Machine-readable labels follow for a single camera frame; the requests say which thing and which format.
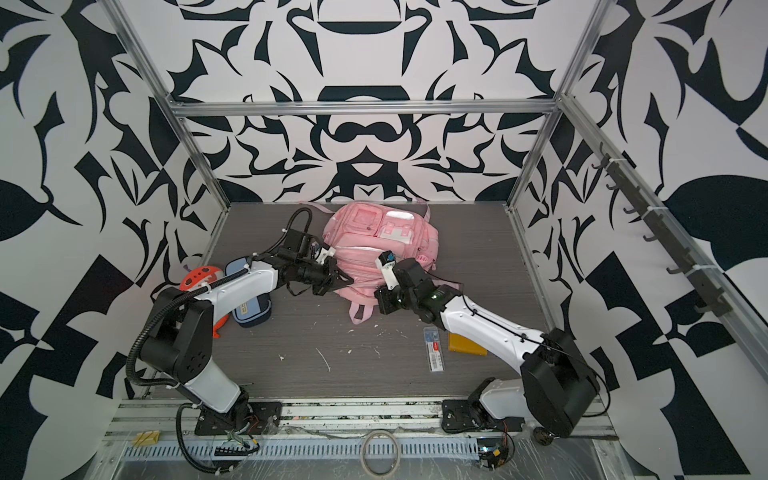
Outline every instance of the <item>yellow notebook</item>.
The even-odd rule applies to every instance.
[[[448,334],[448,350],[451,352],[471,353],[473,355],[488,355],[488,350],[482,348],[470,339],[466,339],[455,333]]]

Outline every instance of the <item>electrical wiring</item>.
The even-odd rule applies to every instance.
[[[476,315],[476,316],[479,316],[480,318],[482,318],[484,320],[488,320],[489,322],[493,323],[494,325],[500,326],[502,329],[506,330],[507,332],[510,332],[514,336],[519,337],[520,339],[523,339],[523,340],[531,342],[531,343],[535,343],[537,345],[541,345],[541,346],[543,346],[546,349],[552,350],[553,352],[561,353],[561,354],[563,354],[563,355],[565,355],[567,357],[570,357],[572,360],[574,360],[576,362],[579,362],[581,365],[587,367],[588,369],[590,369],[594,373],[594,375],[598,379],[600,379],[601,382],[603,382],[603,386],[605,386],[605,392],[608,395],[608,401],[605,403],[605,408],[603,409],[602,412],[600,412],[600,413],[593,413],[593,414],[590,414],[590,415],[582,415],[582,417],[590,419],[590,418],[593,418],[593,417],[599,417],[599,416],[605,415],[608,412],[608,409],[611,407],[611,391],[608,389],[608,385],[605,382],[605,379],[603,378],[602,375],[600,375],[600,373],[598,373],[597,370],[593,369],[592,367],[587,365],[587,363],[581,361],[580,359],[576,358],[575,356],[571,355],[570,353],[565,352],[562,349],[556,349],[553,346],[549,346],[549,345],[544,344],[543,342],[537,342],[536,340],[528,338],[526,335],[521,335],[520,333],[517,333],[517,332],[515,332],[513,330],[510,330],[507,326],[505,326],[505,325],[503,325],[503,324],[501,324],[499,322],[496,322],[493,319],[488,318],[487,316],[485,316],[482,313],[478,312],[477,309],[471,308],[469,306],[469,303],[467,303],[467,297],[465,295],[462,295],[462,300],[464,300],[464,305],[467,307],[467,310],[472,312],[472,316]],[[594,389],[595,395],[598,395],[600,393],[600,386],[592,384],[592,388]]]

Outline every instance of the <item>orange plush toy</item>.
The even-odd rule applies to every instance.
[[[221,268],[217,268],[215,266],[199,266],[198,268],[189,272],[186,277],[184,277],[181,285],[179,285],[179,290],[182,292],[187,290],[194,290],[201,286],[203,282],[210,284],[220,278],[224,278],[224,272],[221,271]],[[216,322],[216,325],[214,325],[214,339],[221,337],[217,331],[225,324],[229,318],[230,314],[228,313],[227,315],[221,317],[221,320]]]

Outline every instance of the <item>black mounting plate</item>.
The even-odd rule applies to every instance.
[[[499,429],[504,431],[507,424],[508,432],[522,432],[522,417],[508,417],[502,420],[493,419],[490,424],[479,425],[472,418],[472,411],[468,400],[443,400],[442,421],[440,427],[445,433],[461,433],[472,430]]]
[[[280,413],[283,411],[283,404],[280,402],[248,402],[253,413],[259,419],[259,423],[250,431],[251,435],[261,435],[264,429],[270,424],[270,417],[273,417],[271,423],[280,424]],[[194,434],[204,435],[223,435],[220,427],[215,425],[213,415],[207,415],[205,420],[197,420],[194,428]]]

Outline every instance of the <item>gray table surface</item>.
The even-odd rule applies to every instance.
[[[235,258],[267,248],[297,207],[234,204],[209,264],[223,268]],[[396,207],[421,214],[425,209],[423,205]],[[431,208],[431,223],[440,235],[435,274],[463,283],[465,294],[485,308],[523,326],[545,330],[503,206],[434,204]],[[328,218],[314,210],[310,233],[320,235]],[[303,217],[294,226],[299,225]],[[445,332],[441,333],[445,371],[430,372],[423,340],[427,325],[413,312],[381,316],[375,311],[371,319],[356,326],[349,320],[349,301],[335,293],[313,296],[306,292],[294,298],[282,288],[271,295],[273,313],[267,322],[244,329],[230,320],[219,330],[221,338],[214,340],[218,366],[233,381],[251,384],[246,389],[253,397],[466,396],[486,377],[518,378],[491,353],[449,352]],[[152,396],[174,393],[157,389]]]

